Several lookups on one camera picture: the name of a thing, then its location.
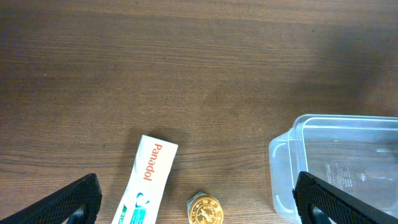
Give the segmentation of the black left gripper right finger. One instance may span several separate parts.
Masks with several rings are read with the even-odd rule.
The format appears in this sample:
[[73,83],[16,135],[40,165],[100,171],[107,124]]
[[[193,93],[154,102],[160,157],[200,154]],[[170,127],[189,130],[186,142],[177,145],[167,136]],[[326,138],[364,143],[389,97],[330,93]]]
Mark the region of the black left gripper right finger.
[[292,191],[302,223],[397,223],[386,214],[309,172],[301,171]]

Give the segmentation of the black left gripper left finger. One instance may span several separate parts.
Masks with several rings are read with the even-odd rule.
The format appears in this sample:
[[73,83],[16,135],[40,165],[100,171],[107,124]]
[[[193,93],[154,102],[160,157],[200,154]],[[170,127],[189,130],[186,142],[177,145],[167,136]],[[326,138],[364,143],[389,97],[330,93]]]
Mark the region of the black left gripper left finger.
[[95,173],[90,173],[38,202],[1,220],[2,224],[94,223],[102,193]]

